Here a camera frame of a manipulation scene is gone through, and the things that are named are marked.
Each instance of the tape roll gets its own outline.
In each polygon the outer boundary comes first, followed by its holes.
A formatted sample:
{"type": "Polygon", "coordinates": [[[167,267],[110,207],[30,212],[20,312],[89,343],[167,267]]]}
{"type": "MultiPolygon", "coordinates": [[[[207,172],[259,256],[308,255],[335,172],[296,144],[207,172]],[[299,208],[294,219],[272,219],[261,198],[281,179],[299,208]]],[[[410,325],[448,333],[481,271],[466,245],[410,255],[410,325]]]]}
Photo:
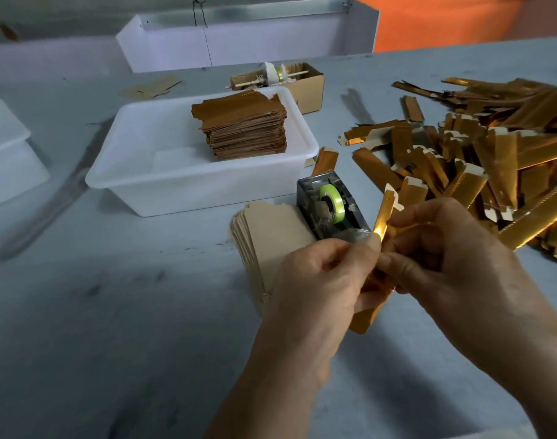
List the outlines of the tape roll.
{"type": "Polygon", "coordinates": [[[326,184],[319,189],[319,198],[328,197],[332,204],[332,223],[342,222],[346,218],[346,207],[343,205],[341,194],[332,184],[326,184]]]}

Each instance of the orange panel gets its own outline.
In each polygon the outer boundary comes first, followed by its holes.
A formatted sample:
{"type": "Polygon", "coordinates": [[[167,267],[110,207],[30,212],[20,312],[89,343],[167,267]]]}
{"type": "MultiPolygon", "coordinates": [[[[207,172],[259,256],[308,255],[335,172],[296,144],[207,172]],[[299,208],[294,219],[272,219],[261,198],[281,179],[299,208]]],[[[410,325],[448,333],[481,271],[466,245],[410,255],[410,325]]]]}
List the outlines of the orange panel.
{"type": "Polygon", "coordinates": [[[380,11],[374,52],[504,38],[525,0],[360,0],[380,11]]]}

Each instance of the cardboard box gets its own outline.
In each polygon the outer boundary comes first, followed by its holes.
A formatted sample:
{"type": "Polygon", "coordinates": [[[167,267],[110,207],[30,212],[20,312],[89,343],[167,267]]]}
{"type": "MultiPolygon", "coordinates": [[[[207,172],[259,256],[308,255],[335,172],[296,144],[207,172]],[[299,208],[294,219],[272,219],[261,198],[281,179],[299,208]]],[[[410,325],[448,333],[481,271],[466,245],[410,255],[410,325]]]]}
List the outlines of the cardboard box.
{"type": "MultiPolygon", "coordinates": [[[[285,65],[288,73],[298,73],[301,71],[309,71],[303,75],[298,75],[296,81],[285,83],[281,86],[286,87],[292,94],[295,102],[299,106],[302,114],[320,110],[323,105],[323,85],[325,83],[325,75],[317,69],[305,62],[293,63],[285,65]]],[[[254,81],[259,76],[265,75],[264,70],[253,71],[251,73],[243,73],[241,75],[232,75],[230,77],[231,88],[234,91],[247,89],[249,87],[235,87],[240,83],[254,81]]]]}

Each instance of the white plastic tub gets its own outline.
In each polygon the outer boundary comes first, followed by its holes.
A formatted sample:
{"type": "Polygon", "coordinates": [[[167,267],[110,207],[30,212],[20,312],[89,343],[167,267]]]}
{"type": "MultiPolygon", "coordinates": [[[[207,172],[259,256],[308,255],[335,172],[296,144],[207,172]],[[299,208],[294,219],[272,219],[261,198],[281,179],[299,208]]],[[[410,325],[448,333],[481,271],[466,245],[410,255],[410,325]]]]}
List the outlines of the white plastic tub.
{"type": "Polygon", "coordinates": [[[278,94],[287,110],[284,154],[213,158],[191,105],[234,92],[131,103],[118,111],[85,181],[111,189],[142,217],[293,194],[319,147],[287,88],[260,92],[278,94]]]}
{"type": "Polygon", "coordinates": [[[26,139],[30,131],[0,100],[0,203],[48,180],[49,171],[26,139]]]}

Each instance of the gray table surface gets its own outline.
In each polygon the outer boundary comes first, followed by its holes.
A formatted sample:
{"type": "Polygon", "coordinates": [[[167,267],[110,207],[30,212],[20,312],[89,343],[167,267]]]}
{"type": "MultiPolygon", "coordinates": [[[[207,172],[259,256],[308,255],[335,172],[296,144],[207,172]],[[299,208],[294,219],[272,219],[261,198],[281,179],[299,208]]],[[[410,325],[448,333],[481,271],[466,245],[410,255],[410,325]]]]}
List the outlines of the gray table surface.
{"type": "MultiPolygon", "coordinates": [[[[382,195],[336,138],[355,122],[402,117],[395,80],[432,89],[462,76],[557,85],[557,38],[312,61],[323,109],[305,116],[368,221],[382,195]]],[[[178,71],[168,95],[223,92],[253,66],[178,71]]],[[[0,246],[64,184],[128,103],[118,91],[155,73],[0,86],[32,131],[48,183],[0,205],[0,246]]],[[[420,99],[429,124],[446,108],[420,99]]],[[[275,199],[289,201],[292,197],[275,199]]],[[[227,240],[243,204],[140,218],[110,191],[86,191],[23,252],[0,262],[0,439],[198,437],[247,359],[259,324],[227,240]]],[[[557,263],[520,259],[557,307],[557,263]]],[[[349,333],[313,411],[313,438],[437,439],[528,420],[462,358],[408,296],[369,333],[349,333]]]]}

